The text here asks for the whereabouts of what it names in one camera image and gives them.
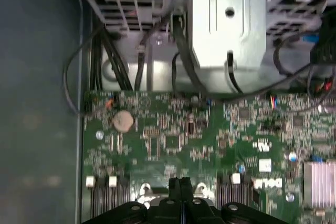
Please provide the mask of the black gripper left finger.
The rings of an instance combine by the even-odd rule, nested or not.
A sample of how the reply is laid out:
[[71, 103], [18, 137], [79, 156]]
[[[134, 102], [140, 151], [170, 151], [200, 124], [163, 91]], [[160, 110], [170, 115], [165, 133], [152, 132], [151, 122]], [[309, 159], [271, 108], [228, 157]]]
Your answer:
[[131, 201], [87, 220], [85, 223], [180, 223], [181, 209], [180, 179], [171, 178], [169, 196], [162, 198], [157, 205], [146, 208], [141, 203]]

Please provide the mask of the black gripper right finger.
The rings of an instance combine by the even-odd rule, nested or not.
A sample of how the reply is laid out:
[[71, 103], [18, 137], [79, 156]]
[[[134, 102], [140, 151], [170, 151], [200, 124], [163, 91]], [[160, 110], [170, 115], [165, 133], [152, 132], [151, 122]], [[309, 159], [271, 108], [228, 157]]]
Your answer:
[[181, 179], [182, 202], [187, 223], [284, 223], [284, 221], [237, 202], [229, 202], [220, 210], [204, 199], [195, 198], [189, 178]]

